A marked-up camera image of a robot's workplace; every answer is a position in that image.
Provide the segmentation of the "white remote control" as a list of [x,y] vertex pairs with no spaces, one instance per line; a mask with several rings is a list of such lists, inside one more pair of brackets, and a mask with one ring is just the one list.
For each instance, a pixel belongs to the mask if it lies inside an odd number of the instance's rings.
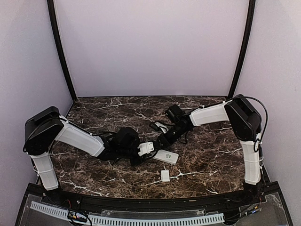
[[175,165],[179,158],[179,154],[166,151],[166,150],[159,150],[158,153],[153,158],[158,161]]

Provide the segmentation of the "white battery cover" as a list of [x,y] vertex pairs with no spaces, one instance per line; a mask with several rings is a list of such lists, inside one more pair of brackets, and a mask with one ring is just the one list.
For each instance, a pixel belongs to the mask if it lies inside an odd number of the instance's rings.
[[162,170],[160,172],[160,175],[161,175],[161,181],[162,182],[170,182],[169,170]]

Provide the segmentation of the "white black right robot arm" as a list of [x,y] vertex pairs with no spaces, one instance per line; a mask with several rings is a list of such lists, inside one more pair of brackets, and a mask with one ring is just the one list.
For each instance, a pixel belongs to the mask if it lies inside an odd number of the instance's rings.
[[186,113],[178,105],[169,107],[165,114],[173,123],[170,129],[157,139],[158,146],[165,149],[174,144],[194,127],[229,121],[232,130],[242,145],[245,164],[245,183],[256,185],[261,180],[262,140],[266,125],[262,117],[250,103],[253,97],[237,95],[218,104],[203,106]]

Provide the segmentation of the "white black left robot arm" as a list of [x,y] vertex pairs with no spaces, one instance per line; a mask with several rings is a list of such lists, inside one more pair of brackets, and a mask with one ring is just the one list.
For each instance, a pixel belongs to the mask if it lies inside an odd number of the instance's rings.
[[155,151],[153,142],[142,143],[138,133],[130,127],[96,135],[68,121],[55,106],[27,120],[24,131],[23,151],[31,157],[48,191],[48,198],[56,205],[66,202],[66,194],[59,189],[49,155],[55,141],[71,145],[102,161],[129,159],[131,165],[141,164]]

